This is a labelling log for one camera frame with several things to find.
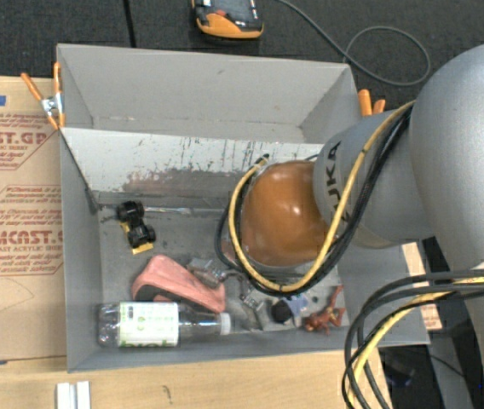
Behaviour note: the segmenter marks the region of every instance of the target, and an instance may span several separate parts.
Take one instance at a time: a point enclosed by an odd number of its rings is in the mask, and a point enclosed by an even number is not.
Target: yellow cable
[[[479,284],[479,283],[484,283],[484,277],[475,277],[471,279],[463,279],[459,280],[457,282],[454,282],[455,284],[467,284],[467,283],[472,283],[472,284]],[[423,294],[418,297],[414,297],[410,302],[407,302],[402,308],[411,306],[415,303],[419,302],[428,302],[435,300],[436,298],[443,297],[446,294],[450,294],[452,291],[445,291],[445,292],[433,292],[430,294]],[[371,355],[371,352],[377,347],[378,343],[380,340],[384,337],[386,333],[388,333],[389,329],[391,329],[395,323],[397,323],[399,320],[401,320],[405,315],[407,315],[409,312],[412,311],[412,308],[401,310],[395,315],[392,315],[392,317],[386,321],[383,326],[377,331],[377,333],[371,338],[369,343],[366,345],[366,347],[361,351],[361,354],[358,356],[358,359],[354,363],[354,378],[355,381],[358,382],[361,372],[363,371],[363,368],[365,364],[367,363],[369,356]],[[354,404],[354,391],[350,388],[349,393],[349,401]]]
[[[250,179],[250,177],[253,176],[253,174],[259,170],[264,162],[262,164],[256,164],[254,165],[243,177],[240,179],[239,183],[235,187],[233,191],[233,196],[231,197],[230,205],[229,205],[229,210],[228,210],[228,228],[229,232],[231,235],[231,239],[233,241],[233,247],[234,251],[241,261],[242,265],[244,266],[245,270],[253,277],[255,280],[257,280],[261,285],[267,287],[270,290],[273,291],[279,291],[279,292],[292,292],[296,291],[299,288],[303,287],[315,274],[316,272],[320,269],[320,267],[323,265],[324,259],[327,255],[327,252],[331,248],[331,245],[333,243],[333,240],[335,239],[335,235],[337,234],[338,226],[340,225],[341,218],[344,213],[344,209],[346,207],[346,204],[348,203],[349,195],[352,191],[352,186],[355,183],[355,178],[363,165],[363,160],[365,159],[365,156],[369,152],[370,148],[372,147],[372,144],[375,143],[377,138],[388,128],[388,126],[396,120],[402,113],[404,113],[409,107],[411,107],[414,104],[414,101],[409,101],[405,105],[399,107],[396,109],[394,112],[392,112],[372,133],[371,137],[367,140],[365,145],[360,151],[360,154],[358,155],[357,159],[355,160],[354,166],[352,167],[352,170],[350,171],[348,180],[346,181],[346,185],[343,190],[343,195],[341,196],[341,199],[338,203],[337,210],[335,212],[335,215],[333,219],[331,220],[331,225],[329,227],[329,230],[327,231],[326,239],[324,240],[324,244],[321,246],[320,253],[316,257],[314,264],[312,267],[307,271],[304,276],[298,280],[298,282],[295,282],[291,285],[279,285],[277,283],[274,283],[272,280],[266,279],[262,275],[260,275],[249,263],[247,257],[245,256],[245,253],[242,251],[242,247],[240,246],[239,238],[238,235],[236,234],[236,228],[235,228],[235,223],[234,223],[234,216],[235,216],[235,207],[236,207],[236,201],[238,199],[238,196],[240,194],[240,191],[242,187],[245,185],[245,183]]]

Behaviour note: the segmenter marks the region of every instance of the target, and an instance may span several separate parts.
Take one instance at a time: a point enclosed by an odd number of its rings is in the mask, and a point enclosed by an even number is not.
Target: clamp
[[[66,114],[64,113],[64,95],[62,93],[60,81],[61,64],[56,62],[53,67],[53,84],[55,93],[48,98],[43,97],[36,84],[27,73],[21,73],[20,77],[24,80],[34,98],[41,103],[43,110],[47,114],[47,119],[53,128],[58,130],[60,127],[64,127],[66,124]]]

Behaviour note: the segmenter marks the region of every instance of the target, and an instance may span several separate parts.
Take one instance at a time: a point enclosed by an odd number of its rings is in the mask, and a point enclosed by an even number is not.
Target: bottle cap
[[[219,320],[221,323],[220,335],[228,335],[231,332],[231,315],[226,312],[219,314]]]

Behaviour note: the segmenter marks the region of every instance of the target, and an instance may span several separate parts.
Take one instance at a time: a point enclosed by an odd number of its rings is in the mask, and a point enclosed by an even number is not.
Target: pink object
[[[212,290],[182,265],[165,255],[156,255],[151,258],[132,284],[132,298],[136,301],[141,300],[139,293],[141,294],[144,290],[153,295],[154,301],[164,301],[165,298],[171,300],[168,295],[164,295],[171,293],[175,297],[186,298],[217,314],[225,310],[225,286],[223,284]]]

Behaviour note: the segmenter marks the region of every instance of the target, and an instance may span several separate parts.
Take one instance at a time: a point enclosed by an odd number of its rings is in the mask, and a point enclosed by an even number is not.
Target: black floor
[[[484,43],[484,0],[288,0],[305,11],[341,48],[371,26],[392,26],[415,37],[429,53],[430,74],[451,58]],[[273,1],[258,1],[265,32],[258,43],[224,47],[195,34],[188,21],[188,0],[130,0],[137,46],[143,49],[194,50],[341,62],[343,57],[301,17]],[[50,77],[57,43],[129,47],[122,0],[0,0],[0,75],[29,72]],[[425,60],[406,37],[374,31],[350,50],[352,57],[387,79],[411,82]],[[398,87],[353,69],[357,89],[394,108],[416,98],[425,83]],[[459,347],[471,347],[470,333]],[[385,359],[398,354],[383,351]],[[394,386],[398,409],[441,408],[429,359],[413,355],[415,375],[405,387]],[[478,377],[478,366],[465,366]],[[481,403],[475,398],[477,406]]]

